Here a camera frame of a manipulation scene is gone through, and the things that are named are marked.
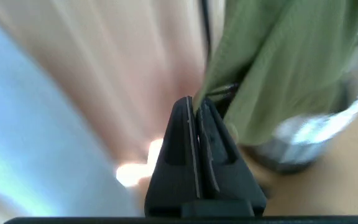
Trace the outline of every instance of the beige curtain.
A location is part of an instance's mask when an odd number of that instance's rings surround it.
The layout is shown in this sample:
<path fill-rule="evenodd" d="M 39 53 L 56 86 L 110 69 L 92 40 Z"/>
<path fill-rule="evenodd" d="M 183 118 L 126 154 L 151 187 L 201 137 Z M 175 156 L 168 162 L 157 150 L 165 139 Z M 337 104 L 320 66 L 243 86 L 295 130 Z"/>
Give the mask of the beige curtain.
<path fill-rule="evenodd" d="M 214 47 L 222 1 L 211 1 Z M 119 160 L 144 161 L 206 63 L 199 1 L 0 0 L 0 23 L 45 68 Z"/>

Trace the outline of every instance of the olive green fabric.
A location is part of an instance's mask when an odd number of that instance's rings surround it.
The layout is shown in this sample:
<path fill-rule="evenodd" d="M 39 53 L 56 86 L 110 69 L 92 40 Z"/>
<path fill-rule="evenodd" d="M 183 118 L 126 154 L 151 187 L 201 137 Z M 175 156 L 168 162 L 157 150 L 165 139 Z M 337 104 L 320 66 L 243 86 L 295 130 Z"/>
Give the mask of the olive green fabric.
<path fill-rule="evenodd" d="M 236 141 L 268 141 L 283 120 L 334 112 L 358 33 L 358 0 L 227 0 L 223 37 L 193 100 L 240 83 L 224 122 Z"/>

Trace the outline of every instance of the bright light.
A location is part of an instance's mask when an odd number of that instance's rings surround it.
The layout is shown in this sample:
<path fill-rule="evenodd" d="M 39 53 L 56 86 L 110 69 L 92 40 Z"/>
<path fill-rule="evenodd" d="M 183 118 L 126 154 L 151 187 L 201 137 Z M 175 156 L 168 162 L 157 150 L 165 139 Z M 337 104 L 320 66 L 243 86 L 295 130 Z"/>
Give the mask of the bright light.
<path fill-rule="evenodd" d="M 117 169 L 116 178 L 125 187 L 133 187 L 144 177 L 153 174 L 154 167 L 160 154 L 163 139 L 156 139 L 150 143 L 147 164 L 124 164 Z"/>

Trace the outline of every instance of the green cloth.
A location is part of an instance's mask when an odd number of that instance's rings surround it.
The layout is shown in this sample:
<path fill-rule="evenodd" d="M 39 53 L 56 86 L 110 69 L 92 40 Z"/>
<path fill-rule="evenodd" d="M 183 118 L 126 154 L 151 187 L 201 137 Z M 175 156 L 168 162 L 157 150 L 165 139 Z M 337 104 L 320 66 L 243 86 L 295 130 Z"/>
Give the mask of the green cloth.
<path fill-rule="evenodd" d="M 358 33 L 358 0 L 227 0 L 223 37 L 201 100 L 240 83 L 224 122 L 243 145 L 268 141 L 299 114 L 332 113 Z"/>

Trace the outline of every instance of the light blue surface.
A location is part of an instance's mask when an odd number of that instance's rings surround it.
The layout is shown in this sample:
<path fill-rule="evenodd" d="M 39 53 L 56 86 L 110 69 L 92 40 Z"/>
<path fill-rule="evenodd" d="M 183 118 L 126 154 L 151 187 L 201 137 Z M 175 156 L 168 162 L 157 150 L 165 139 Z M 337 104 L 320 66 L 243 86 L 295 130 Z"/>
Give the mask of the light blue surface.
<path fill-rule="evenodd" d="M 0 194 L 32 216 L 135 216 L 103 145 L 0 29 Z"/>

